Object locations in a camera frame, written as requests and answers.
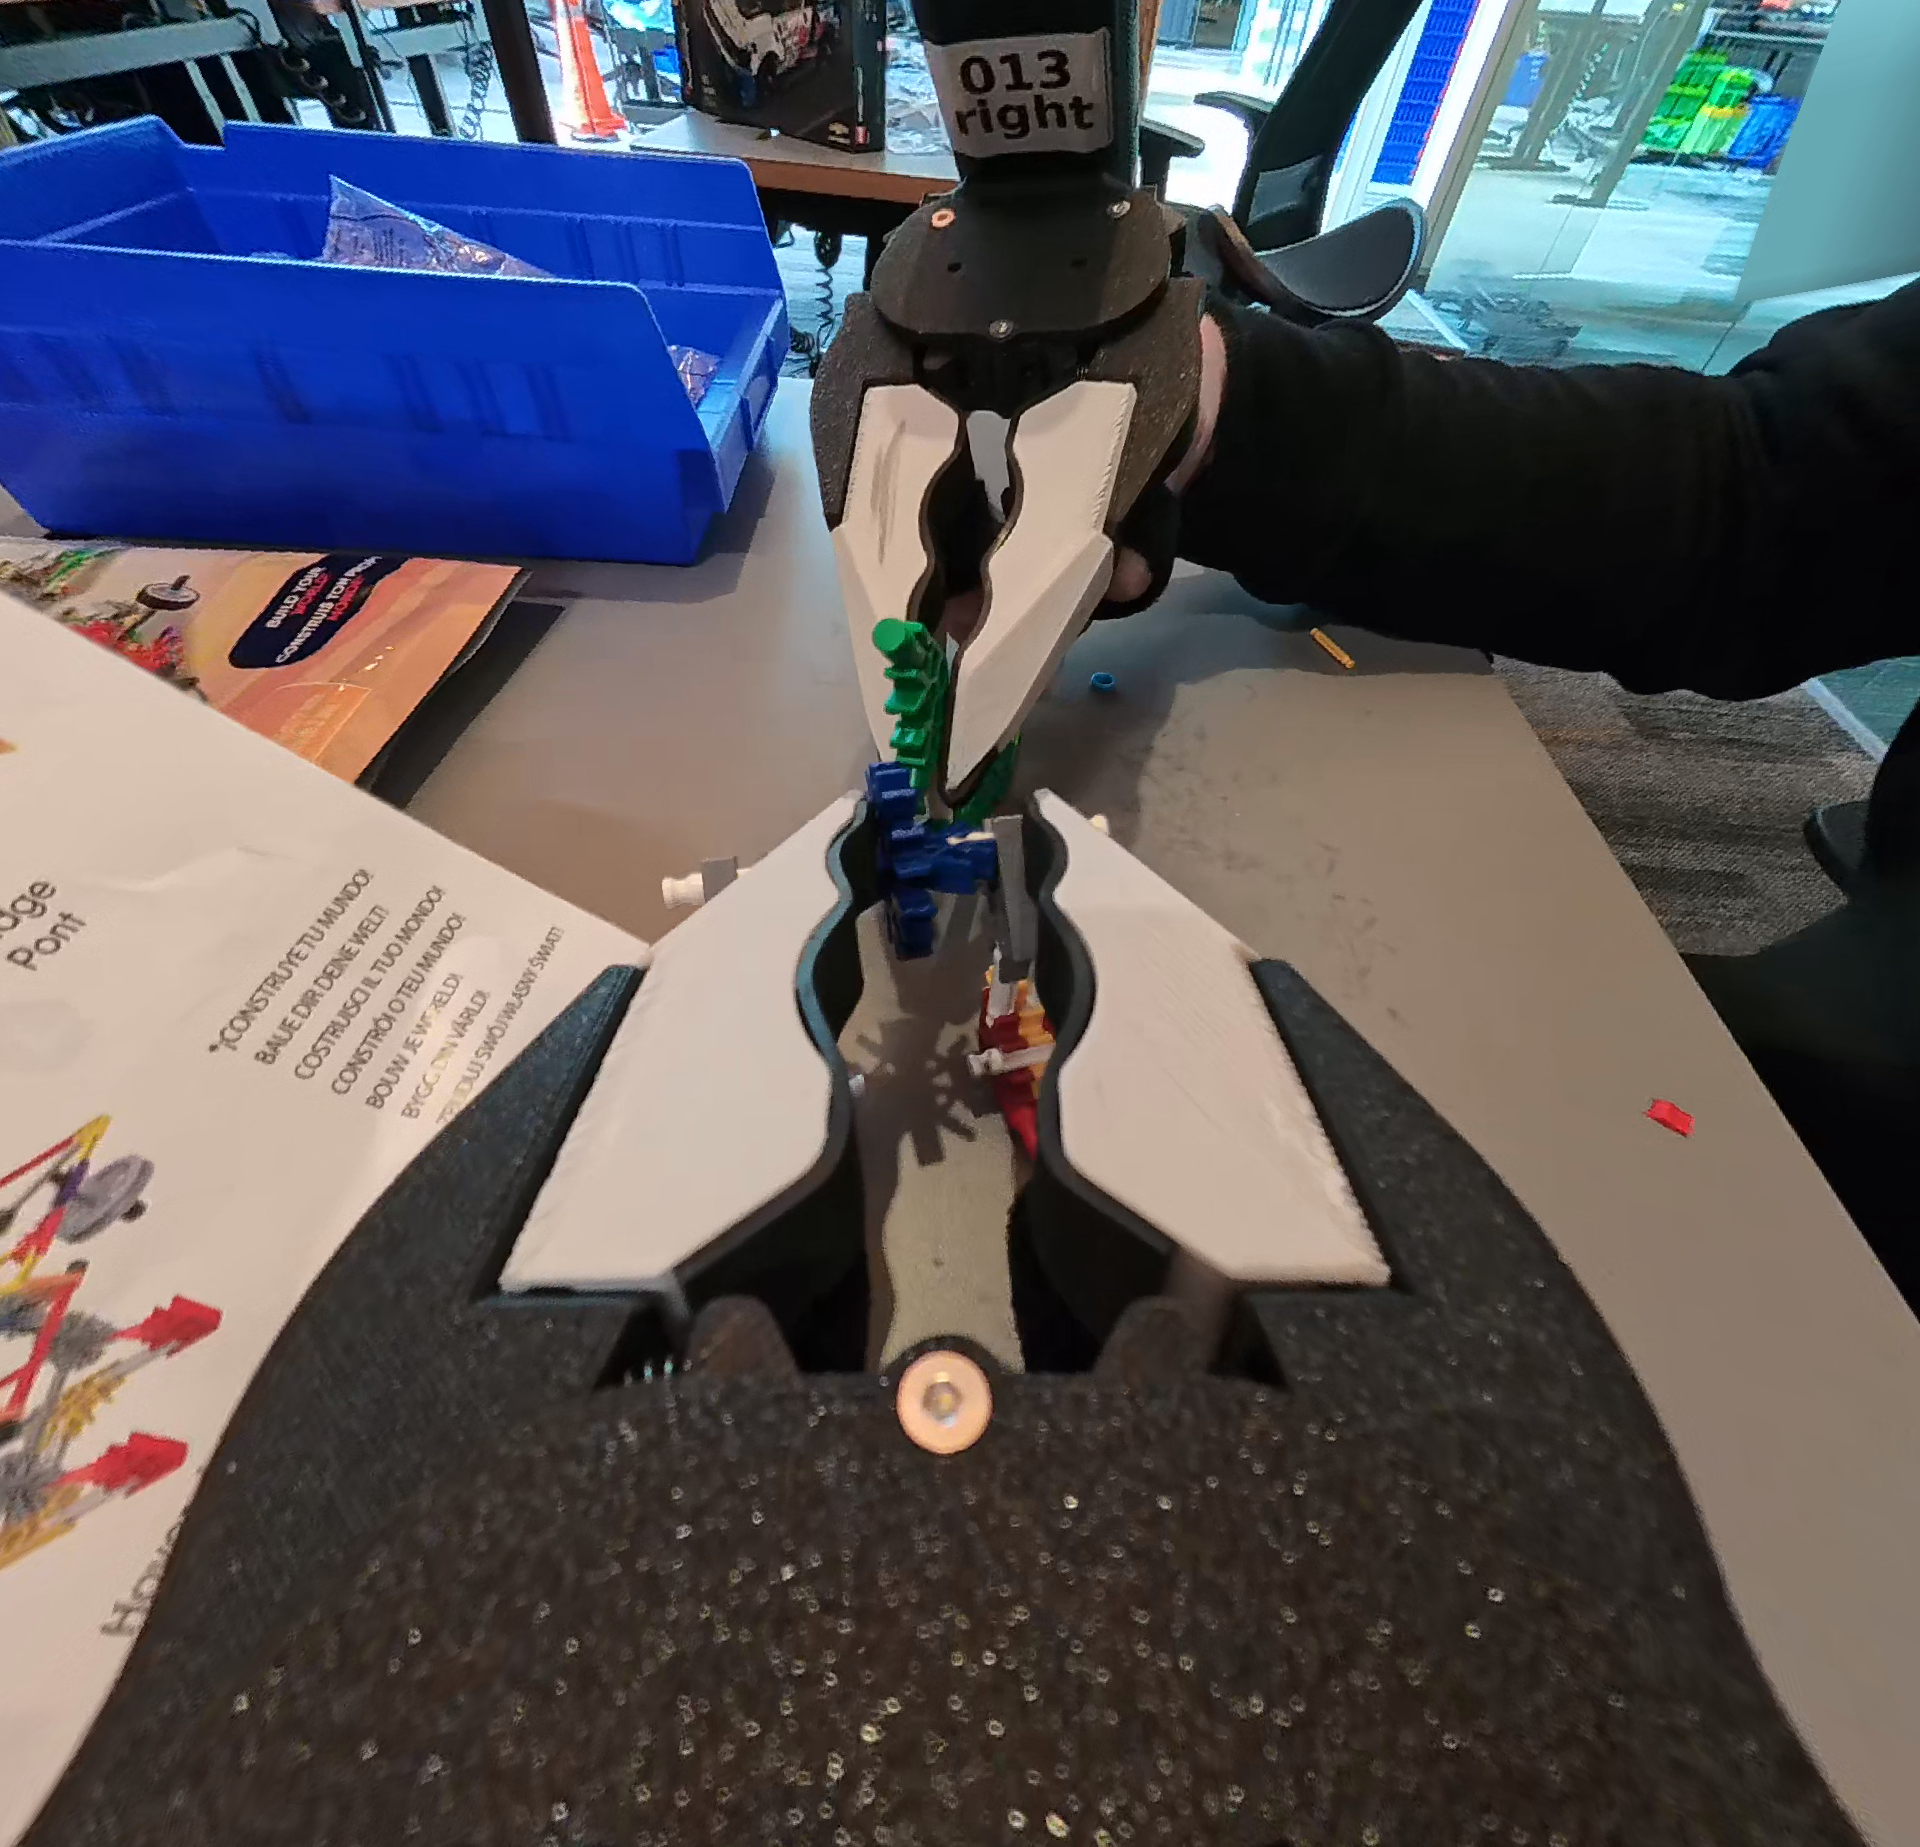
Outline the blue toy connector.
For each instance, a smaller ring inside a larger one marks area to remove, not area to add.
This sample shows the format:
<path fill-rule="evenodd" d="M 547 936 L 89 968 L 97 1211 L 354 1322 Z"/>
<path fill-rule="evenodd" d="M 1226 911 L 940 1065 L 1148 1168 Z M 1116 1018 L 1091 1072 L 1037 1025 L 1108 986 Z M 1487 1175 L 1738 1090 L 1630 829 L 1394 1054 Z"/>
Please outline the blue toy connector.
<path fill-rule="evenodd" d="M 983 822 L 933 818 L 915 772 L 901 761 L 865 768 L 865 807 L 876 825 L 876 886 L 887 943 L 901 961 L 930 957 L 940 900 L 998 886 L 998 840 Z"/>

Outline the toy instruction booklet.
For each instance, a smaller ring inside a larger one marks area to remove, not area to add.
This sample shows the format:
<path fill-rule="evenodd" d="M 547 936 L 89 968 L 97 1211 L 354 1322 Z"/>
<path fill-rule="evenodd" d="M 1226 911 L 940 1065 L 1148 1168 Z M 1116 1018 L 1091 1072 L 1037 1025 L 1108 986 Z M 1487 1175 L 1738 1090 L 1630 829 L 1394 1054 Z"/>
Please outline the toy instruction booklet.
<path fill-rule="evenodd" d="M 594 975 L 647 961 L 4 597 L 4 1843 L 325 1261 Z"/>

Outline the orange traffic cone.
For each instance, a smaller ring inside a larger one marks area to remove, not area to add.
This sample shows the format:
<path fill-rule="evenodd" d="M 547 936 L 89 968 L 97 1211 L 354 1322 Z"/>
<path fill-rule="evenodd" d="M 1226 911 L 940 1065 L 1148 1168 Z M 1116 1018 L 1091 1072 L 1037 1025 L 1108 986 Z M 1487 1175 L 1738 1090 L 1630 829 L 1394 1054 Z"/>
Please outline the orange traffic cone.
<path fill-rule="evenodd" d="M 586 4 L 547 0 L 558 43 L 561 104 L 558 129 L 568 143 L 611 146 L 626 143 L 629 125 L 611 107 L 601 61 L 594 54 Z"/>

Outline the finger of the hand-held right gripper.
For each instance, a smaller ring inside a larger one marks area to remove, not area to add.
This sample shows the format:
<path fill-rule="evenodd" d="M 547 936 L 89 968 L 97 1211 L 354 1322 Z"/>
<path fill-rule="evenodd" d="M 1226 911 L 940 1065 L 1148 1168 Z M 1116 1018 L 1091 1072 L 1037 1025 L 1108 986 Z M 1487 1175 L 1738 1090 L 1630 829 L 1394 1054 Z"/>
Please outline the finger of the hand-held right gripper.
<path fill-rule="evenodd" d="M 1015 511 L 987 554 L 983 611 L 955 661 L 947 800 L 1019 736 L 1112 586 L 1108 511 L 1137 397 L 1130 379 L 1076 379 L 1012 422 Z"/>
<path fill-rule="evenodd" d="M 876 761 L 894 757 L 890 664 L 872 643 L 880 622 L 915 622 L 937 572 L 926 504 L 955 464 L 962 418 L 922 386 L 862 393 L 844 511 L 829 514 L 847 614 L 855 686 Z"/>

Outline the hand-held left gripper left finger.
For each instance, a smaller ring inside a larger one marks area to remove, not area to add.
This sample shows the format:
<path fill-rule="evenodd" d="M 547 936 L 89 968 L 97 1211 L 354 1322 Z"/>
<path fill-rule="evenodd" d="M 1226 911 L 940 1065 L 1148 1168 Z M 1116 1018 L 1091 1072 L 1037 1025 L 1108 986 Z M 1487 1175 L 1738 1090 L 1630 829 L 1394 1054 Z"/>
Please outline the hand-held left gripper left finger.
<path fill-rule="evenodd" d="M 837 911 L 833 797 L 651 954 L 501 1290 L 651 1290 L 801 1183 L 829 1143 L 829 1061 L 797 1004 Z"/>

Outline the stack of blue crates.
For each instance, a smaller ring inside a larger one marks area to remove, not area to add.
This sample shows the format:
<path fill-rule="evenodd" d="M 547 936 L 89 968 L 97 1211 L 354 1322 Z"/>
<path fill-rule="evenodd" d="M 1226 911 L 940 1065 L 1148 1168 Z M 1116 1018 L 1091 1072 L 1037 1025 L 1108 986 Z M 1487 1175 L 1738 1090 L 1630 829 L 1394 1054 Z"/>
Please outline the stack of blue crates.
<path fill-rule="evenodd" d="M 1409 189 L 1416 182 L 1477 4 L 1480 0 L 1427 0 L 1427 18 L 1369 175 L 1373 186 Z"/>

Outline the toy car box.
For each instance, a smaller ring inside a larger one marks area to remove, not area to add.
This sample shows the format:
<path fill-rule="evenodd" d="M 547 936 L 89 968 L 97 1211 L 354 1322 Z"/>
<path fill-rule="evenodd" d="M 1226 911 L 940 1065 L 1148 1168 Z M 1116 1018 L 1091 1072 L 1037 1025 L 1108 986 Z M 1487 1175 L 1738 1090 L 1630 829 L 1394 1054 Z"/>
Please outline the toy car box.
<path fill-rule="evenodd" d="M 672 0 L 683 104 L 837 154 L 887 143 L 887 0 Z"/>

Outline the person's black clothing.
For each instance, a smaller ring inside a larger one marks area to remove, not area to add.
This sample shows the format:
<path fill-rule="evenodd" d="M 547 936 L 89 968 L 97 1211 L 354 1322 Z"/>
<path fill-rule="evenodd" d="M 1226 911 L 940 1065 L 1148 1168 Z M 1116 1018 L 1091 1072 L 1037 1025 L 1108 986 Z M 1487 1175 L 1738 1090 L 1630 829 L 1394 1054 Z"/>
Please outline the person's black clothing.
<path fill-rule="evenodd" d="M 1916 711 L 1870 797 L 1816 811 L 1806 840 L 1841 904 L 1773 947 L 1688 968 L 1916 1308 Z"/>

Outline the green toy connector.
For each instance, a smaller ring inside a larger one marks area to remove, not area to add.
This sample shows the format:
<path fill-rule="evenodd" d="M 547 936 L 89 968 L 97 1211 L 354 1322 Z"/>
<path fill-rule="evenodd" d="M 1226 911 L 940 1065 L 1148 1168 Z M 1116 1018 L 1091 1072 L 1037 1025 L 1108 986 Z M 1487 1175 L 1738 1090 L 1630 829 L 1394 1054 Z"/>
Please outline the green toy connector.
<path fill-rule="evenodd" d="M 933 786 L 940 775 L 944 757 L 944 732 L 947 732 L 947 689 L 951 689 L 951 661 L 947 661 L 947 639 L 937 632 L 930 636 L 926 661 L 908 668 L 887 668 L 887 697 L 883 715 L 890 722 L 890 761 L 912 772 L 915 786 Z"/>

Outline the wooden side table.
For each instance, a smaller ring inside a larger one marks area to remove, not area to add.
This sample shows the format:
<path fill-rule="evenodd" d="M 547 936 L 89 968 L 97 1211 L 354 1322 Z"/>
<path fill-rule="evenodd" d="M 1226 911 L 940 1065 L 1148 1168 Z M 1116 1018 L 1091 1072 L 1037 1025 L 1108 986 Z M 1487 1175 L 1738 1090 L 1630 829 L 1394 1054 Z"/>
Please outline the wooden side table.
<path fill-rule="evenodd" d="M 661 125 L 629 132 L 629 139 L 647 154 L 708 154 L 744 161 L 762 193 L 915 207 L 944 196 L 958 182 L 947 150 L 847 154 L 783 132 L 715 121 L 701 111 L 679 111 Z"/>

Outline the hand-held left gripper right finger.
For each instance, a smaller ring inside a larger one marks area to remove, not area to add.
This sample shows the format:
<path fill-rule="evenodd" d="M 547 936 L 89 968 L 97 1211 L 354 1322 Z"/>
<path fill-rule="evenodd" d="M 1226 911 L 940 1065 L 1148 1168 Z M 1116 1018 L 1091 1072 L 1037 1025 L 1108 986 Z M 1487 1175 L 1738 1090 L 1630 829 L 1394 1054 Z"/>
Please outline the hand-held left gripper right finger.
<path fill-rule="evenodd" d="M 1069 1168 L 1241 1286 L 1380 1290 L 1387 1258 L 1262 1000 L 1255 954 L 1065 797 L 1055 907 L 1091 1018 L 1055 1054 Z"/>

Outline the green and blue crates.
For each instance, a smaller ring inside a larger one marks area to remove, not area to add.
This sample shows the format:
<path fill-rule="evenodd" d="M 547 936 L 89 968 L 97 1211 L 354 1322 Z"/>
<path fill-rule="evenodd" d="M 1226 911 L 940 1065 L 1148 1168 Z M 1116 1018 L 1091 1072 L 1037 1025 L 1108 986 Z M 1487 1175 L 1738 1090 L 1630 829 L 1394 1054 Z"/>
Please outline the green and blue crates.
<path fill-rule="evenodd" d="M 1802 96 L 1777 93 L 1773 75 L 1731 64 L 1720 50 L 1695 50 L 1655 104 L 1638 157 L 1773 171 L 1798 111 Z"/>

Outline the black metal pole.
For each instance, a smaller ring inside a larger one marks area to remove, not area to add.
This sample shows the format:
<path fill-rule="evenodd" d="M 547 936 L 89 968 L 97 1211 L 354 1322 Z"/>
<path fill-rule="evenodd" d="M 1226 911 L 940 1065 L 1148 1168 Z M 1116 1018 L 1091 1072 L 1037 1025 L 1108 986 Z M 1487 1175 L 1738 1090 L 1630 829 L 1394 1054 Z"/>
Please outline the black metal pole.
<path fill-rule="evenodd" d="M 479 0 L 493 43 L 497 75 L 518 143 L 554 146 L 554 114 L 547 104 L 540 54 L 526 0 Z"/>

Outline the person's right hand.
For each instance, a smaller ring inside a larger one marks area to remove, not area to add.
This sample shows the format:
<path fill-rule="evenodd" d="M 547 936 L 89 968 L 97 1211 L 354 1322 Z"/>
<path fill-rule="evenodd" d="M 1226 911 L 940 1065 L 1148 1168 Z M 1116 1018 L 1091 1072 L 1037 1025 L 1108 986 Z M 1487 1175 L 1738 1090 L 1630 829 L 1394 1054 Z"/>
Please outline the person's right hand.
<path fill-rule="evenodd" d="M 1230 350 L 1219 329 L 1219 304 L 1205 300 L 1198 314 L 1198 407 L 1187 447 L 1166 479 L 1151 482 L 1126 514 L 1105 600 L 1091 611 L 1094 622 L 1133 618 L 1166 593 L 1183 536 L 1183 493 L 1212 461 L 1226 372 Z"/>

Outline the blue plastic bin with tag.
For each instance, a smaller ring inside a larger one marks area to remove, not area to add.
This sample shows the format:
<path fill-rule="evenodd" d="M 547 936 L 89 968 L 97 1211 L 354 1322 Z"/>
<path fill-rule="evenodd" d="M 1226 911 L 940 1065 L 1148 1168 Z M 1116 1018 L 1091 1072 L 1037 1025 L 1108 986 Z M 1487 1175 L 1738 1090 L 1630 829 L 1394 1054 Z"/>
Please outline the blue plastic bin with tag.
<path fill-rule="evenodd" d="M 779 375 L 754 386 L 765 407 L 726 389 L 701 418 L 626 282 L 318 261 L 333 175 L 425 211 L 372 175 L 372 143 L 397 139 L 747 168 L 250 121 L 189 146 L 157 118 L 14 146 L 4 489 L 21 511 L 64 536 L 697 561 Z"/>

